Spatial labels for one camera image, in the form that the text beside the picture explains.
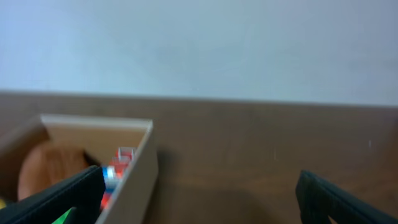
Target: red object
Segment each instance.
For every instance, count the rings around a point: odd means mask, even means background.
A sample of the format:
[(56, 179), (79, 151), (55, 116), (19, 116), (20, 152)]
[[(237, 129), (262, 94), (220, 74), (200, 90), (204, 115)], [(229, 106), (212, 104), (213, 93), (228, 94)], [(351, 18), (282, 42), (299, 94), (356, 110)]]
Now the red object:
[(122, 178), (124, 174), (124, 170), (127, 168), (129, 165), (129, 161), (117, 161), (117, 160), (112, 160), (109, 163), (110, 166), (114, 167), (114, 171), (116, 173), (116, 177)]
[(134, 147), (119, 147), (119, 149), (116, 151), (116, 157), (119, 159), (122, 159), (122, 157), (128, 157), (130, 160), (134, 159)]
[(104, 196), (102, 197), (102, 200), (101, 200), (101, 208), (102, 209), (108, 207), (108, 202), (109, 202), (111, 196), (112, 196), (112, 194), (110, 194), (110, 193), (106, 193), (106, 192), (104, 193)]

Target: cardboard box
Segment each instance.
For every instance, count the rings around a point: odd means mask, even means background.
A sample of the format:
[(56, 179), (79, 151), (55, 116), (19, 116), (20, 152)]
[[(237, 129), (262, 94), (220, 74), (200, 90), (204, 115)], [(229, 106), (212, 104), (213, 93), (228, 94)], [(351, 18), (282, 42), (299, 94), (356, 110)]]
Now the cardboard box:
[(104, 165), (118, 147), (137, 147), (96, 223), (141, 223), (158, 174), (153, 138), (150, 120), (40, 115), (0, 138), (0, 196), (16, 201), (22, 162), (40, 142), (51, 139), (82, 146)]

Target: brown table surface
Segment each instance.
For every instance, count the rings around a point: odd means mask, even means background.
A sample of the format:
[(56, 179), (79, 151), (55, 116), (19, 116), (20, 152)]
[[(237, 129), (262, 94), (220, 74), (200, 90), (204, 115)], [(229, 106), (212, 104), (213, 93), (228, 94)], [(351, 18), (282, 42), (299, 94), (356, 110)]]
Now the brown table surface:
[(300, 223), (302, 169), (398, 217), (396, 108), (11, 93), (0, 107), (0, 135), (38, 113), (154, 119), (145, 223)]

